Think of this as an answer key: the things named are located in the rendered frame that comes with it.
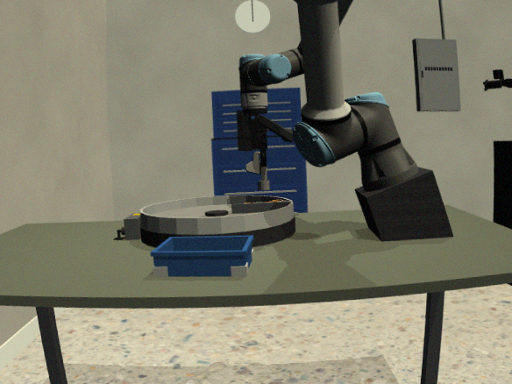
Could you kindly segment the blue crate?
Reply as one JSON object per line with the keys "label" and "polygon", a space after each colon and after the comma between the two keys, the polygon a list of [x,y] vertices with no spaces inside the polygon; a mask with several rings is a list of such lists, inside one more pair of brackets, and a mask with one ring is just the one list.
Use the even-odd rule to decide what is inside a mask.
{"label": "blue crate", "polygon": [[247,277],[253,240],[253,235],[170,237],[151,251],[153,277]]}

